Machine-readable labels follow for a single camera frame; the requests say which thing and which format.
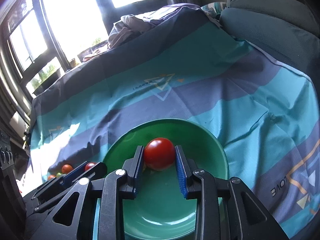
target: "green plate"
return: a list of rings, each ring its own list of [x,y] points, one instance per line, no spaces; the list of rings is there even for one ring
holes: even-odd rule
[[[157,137],[181,145],[186,157],[213,176],[229,179],[226,154],[207,129],[189,121],[160,119],[137,126],[121,136],[109,149],[103,162],[108,173],[122,168],[134,156],[138,145],[146,146]],[[177,239],[194,231],[196,200],[180,193],[175,166],[164,171],[146,169],[135,200],[124,200],[125,233],[137,239]]]

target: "tree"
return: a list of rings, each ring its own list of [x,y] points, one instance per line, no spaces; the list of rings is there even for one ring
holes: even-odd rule
[[[56,67],[53,64],[49,65],[49,68],[47,71],[40,70],[38,75],[39,79],[34,77],[31,80],[31,84],[33,88],[36,90],[48,77],[50,77],[54,72],[56,71]]]
[[[92,43],[92,46],[98,45],[101,42],[101,38],[96,38]]]

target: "tomato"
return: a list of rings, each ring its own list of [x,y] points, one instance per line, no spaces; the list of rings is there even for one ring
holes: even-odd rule
[[[144,162],[153,170],[162,171],[174,163],[174,160],[174,145],[166,138],[153,139],[144,149]]]
[[[65,164],[62,166],[61,171],[63,174],[68,174],[70,171],[73,171],[73,167],[69,164]]]
[[[87,171],[88,169],[91,169],[94,165],[96,165],[96,163],[88,163],[85,168],[84,171]]]
[[[54,176],[54,175],[49,175],[47,180],[52,179],[52,178],[55,178],[55,177],[56,177],[56,176]]]

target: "stack of cushions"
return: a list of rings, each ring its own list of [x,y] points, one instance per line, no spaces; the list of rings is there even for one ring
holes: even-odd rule
[[[320,30],[301,1],[228,0],[220,23],[230,35],[252,42],[309,75],[319,67]]]

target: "silver bolt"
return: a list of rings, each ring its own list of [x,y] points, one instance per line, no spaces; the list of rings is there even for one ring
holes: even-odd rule
[[[197,174],[197,175],[203,175],[203,174],[204,174],[204,170],[202,170],[202,169],[196,169],[196,170],[194,171],[194,173]]]
[[[234,184],[239,184],[241,182],[241,179],[237,178],[237,177],[232,177],[231,178],[231,181],[234,183]]]
[[[123,170],[123,169],[116,170],[116,174],[119,176],[122,176],[125,174],[125,170]]]
[[[81,178],[80,180],[79,180],[79,184],[80,185],[86,185],[86,184],[88,184],[89,183],[89,179],[88,178]]]

